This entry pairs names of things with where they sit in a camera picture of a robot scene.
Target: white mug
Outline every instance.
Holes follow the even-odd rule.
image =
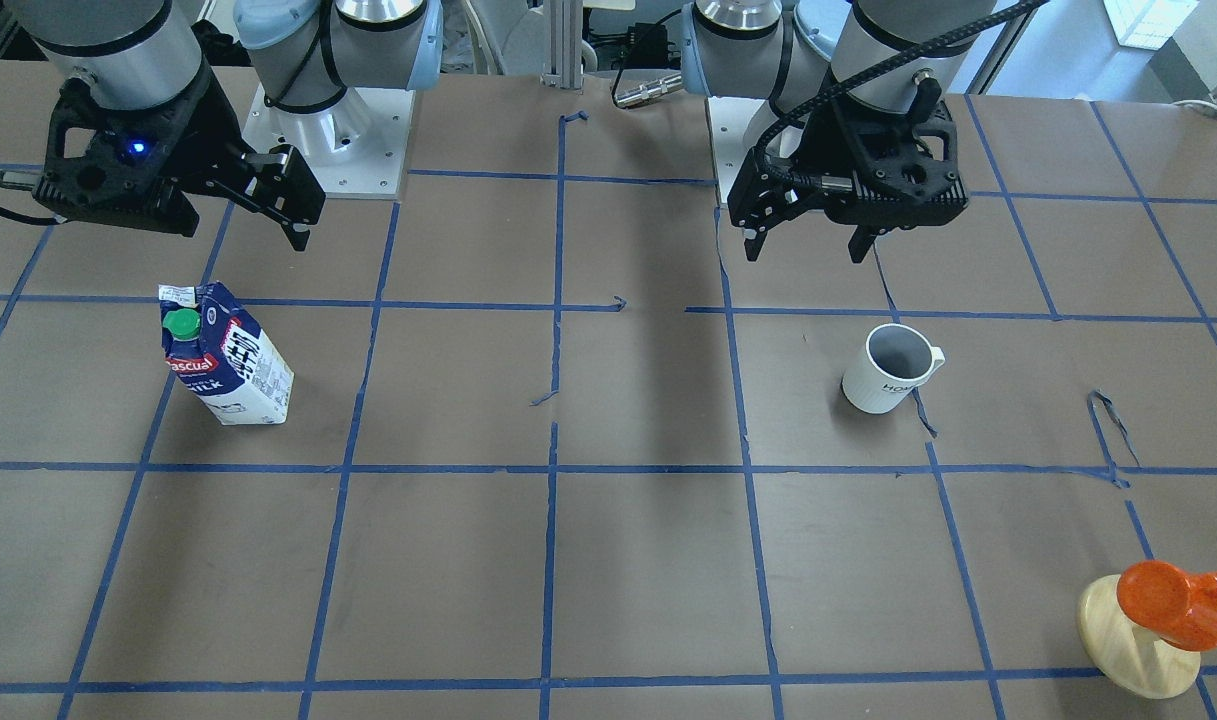
[[[865,336],[858,358],[845,370],[845,396],[860,411],[882,415],[929,382],[946,354],[915,328],[885,324]]]

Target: table surface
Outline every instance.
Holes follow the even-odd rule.
[[[0,61],[0,165],[58,81]],[[746,263],[703,100],[596,78],[445,75],[402,202],[303,254],[214,199],[191,240],[0,220],[0,718],[1217,716],[1217,651],[1140,701],[1075,628],[1143,557],[1217,570],[1217,123],[947,101],[972,206],[860,265],[823,216]],[[169,378],[155,286],[202,279],[287,424]],[[948,356],[937,437],[840,395],[888,320]]]

